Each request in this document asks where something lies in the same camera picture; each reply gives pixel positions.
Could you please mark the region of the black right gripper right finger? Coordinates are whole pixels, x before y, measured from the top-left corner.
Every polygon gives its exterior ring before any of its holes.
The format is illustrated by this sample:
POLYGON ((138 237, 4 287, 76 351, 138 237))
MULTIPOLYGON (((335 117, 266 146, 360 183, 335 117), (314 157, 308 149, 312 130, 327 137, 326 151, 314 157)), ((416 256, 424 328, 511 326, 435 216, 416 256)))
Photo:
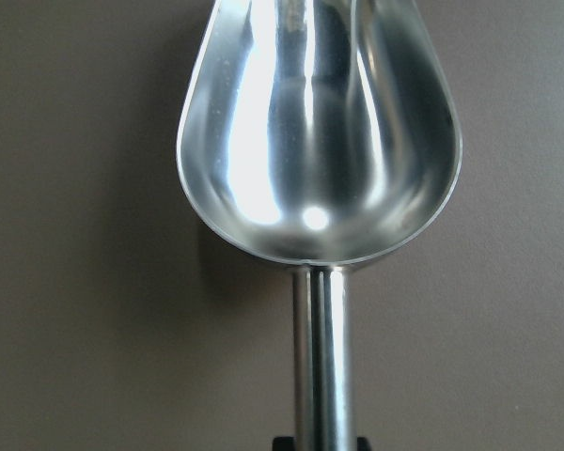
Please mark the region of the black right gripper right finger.
POLYGON ((354 451, 371 451, 371 445, 367 437, 358 434, 356 424, 352 425, 352 432, 354 438, 354 451))

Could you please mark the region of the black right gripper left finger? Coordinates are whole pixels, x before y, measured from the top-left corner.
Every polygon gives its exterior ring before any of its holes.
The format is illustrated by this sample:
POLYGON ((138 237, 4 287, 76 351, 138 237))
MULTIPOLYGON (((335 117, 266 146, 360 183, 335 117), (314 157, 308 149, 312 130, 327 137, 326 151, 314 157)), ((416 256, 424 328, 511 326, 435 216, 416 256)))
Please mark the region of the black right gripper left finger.
POLYGON ((272 451, 294 451, 295 450, 295 427, 289 428, 283 433, 273 437, 271 443, 272 451))

